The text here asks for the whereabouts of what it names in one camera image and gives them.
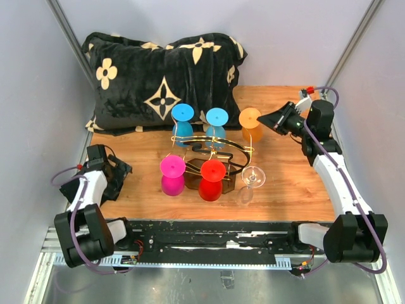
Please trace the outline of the black cloth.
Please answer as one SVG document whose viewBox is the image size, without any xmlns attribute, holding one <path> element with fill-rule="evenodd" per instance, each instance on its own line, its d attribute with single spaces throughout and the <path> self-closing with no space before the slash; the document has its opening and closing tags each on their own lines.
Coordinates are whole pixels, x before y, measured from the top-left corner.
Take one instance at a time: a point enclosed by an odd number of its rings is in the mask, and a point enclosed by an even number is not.
<svg viewBox="0 0 405 304">
<path fill-rule="evenodd" d="M 103 157 L 94 160 L 88 160 L 83 164 L 78 174 L 86 174 L 92 171 L 101 171 L 104 174 L 107 161 L 108 161 L 107 158 Z M 132 167 L 129 164 L 127 164 L 127 175 L 129 173 L 132 173 Z M 123 182 L 124 180 L 107 180 L 107 186 L 103 192 L 101 203 L 104 203 L 105 201 L 109 200 L 116 201 L 123 187 Z"/>
</svg>

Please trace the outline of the orange plastic wine glass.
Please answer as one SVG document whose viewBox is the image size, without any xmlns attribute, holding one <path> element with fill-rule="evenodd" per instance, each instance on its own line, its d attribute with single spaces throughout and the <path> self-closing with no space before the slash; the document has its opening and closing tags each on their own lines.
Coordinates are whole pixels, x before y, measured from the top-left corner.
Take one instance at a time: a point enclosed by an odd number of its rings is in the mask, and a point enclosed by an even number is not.
<svg viewBox="0 0 405 304">
<path fill-rule="evenodd" d="M 247 141 L 256 143 L 261 140 L 263 130 L 258 117 L 261 113 L 258 109 L 249 107 L 241 111 L 239 115 L 239 123 L 242 126 L 242 137 Z"/>
</svg>

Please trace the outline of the gold wire wine glass rack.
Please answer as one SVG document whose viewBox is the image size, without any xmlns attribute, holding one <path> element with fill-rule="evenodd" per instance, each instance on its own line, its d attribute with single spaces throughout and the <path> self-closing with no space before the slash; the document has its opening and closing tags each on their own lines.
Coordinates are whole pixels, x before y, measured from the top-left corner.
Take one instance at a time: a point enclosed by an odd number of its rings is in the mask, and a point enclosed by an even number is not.
<svg viewBox="0 0 405 304">
<path fill-rule="evenodd" d="M 172 135 L 172 145 L 176 146 L 177 137 Z M 188 141 L 182 141 L 185 144 L 186 152 L 192 151 L 206 155 L 206 159 L 193 158 L 186 160 L 185 156 L 180 156 L 185 162 L 185 187 L 190 190 L 196 190 L 198 193 L 201 177 L 201 166 L 207 160 L 218 160 L 224 164 L 227 172 L 222 180 L 222 194 L 227 194 L 235 189 L 236 176 L 240 175 L 244 168 L 250 166 L 252 146 L 242 146 L 237 142 L 221 139 L 219 137 L 209 137 L 203 135 L 193 135 Z"/>
</svg>

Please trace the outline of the magenta plastic wine glass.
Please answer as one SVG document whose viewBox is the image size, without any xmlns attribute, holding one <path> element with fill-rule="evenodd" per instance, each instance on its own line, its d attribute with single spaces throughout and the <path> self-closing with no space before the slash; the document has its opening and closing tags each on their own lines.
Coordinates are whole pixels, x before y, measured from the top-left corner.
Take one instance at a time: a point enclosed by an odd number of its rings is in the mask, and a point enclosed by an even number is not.
<svg viewBox="0 0 405 304">
<path fill-rule="evenodd" d="M 169 155 L 160 163 L 161 188 L 169 196 L 178 196 L 185 187 L 185 162 L 177 155 Z"/>
</svg>

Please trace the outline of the light blue plastic wine glass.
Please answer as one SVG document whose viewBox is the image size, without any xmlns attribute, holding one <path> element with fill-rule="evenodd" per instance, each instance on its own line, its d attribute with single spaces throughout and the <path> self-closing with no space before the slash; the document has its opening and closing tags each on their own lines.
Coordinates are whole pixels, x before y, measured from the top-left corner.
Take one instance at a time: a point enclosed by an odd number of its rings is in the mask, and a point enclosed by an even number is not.
<svg viewBox="0 0 405 304">
<path fill-rule="evenodd" d="M 224 125 L 228 122 L 228 113 L 222 108 L 212 108 L 207 112 L 206 120 L 209 124 L 206 135 L 215 136 L 221 139 L 226 138 Z"/>
</svg>

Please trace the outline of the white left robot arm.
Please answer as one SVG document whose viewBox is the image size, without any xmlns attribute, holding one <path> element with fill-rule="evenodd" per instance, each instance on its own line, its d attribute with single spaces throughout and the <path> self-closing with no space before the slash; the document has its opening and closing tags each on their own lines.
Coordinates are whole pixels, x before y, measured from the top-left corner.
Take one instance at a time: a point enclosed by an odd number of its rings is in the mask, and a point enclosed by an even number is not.
<svg viewBox="0 0 405 304">
<path fill-rule="evenodd" d="M 125 217 L 106 220 L 101 205 L 117 200 L 132 167 L 108 147 L 95 144 L 87 147 L 87 161 L 56 173 L 51 184 L 59 187 L 70 206 L 54 218 L 54 227 L 67 266 L 85 265 L 94 269 L 111 256 L 115 245 L 123 251 L 135 244 Z"/>
</svg>

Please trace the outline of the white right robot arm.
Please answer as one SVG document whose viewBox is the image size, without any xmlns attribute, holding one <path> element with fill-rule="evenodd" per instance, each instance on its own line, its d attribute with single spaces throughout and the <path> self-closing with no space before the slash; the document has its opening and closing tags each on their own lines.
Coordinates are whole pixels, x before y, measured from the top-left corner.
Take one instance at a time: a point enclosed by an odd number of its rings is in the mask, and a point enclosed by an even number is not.
<svg viewBox="0 0 405 304">
<path fill-rule="evenodd" d="M 311 167 L 320 176 L 335 212 L 335 220 L 326 227 L 315 222 L 296 222 L 287 236 L 287 247 L 302 253 L 309 245 L 322 250 L 329 262 L 373 263 L 387 261 L 383 241 L 388 222 L 375 213 L 357 190 L 346 168 L 342 150 L 331 136 L 334 118 L 332 103 L 318 99 L 301 116 L 303 102 L 286 103 L 279 110 L 258 117 L 258 121 L 277 134 L 301 138 L 301 149 Z"/>
</svg>

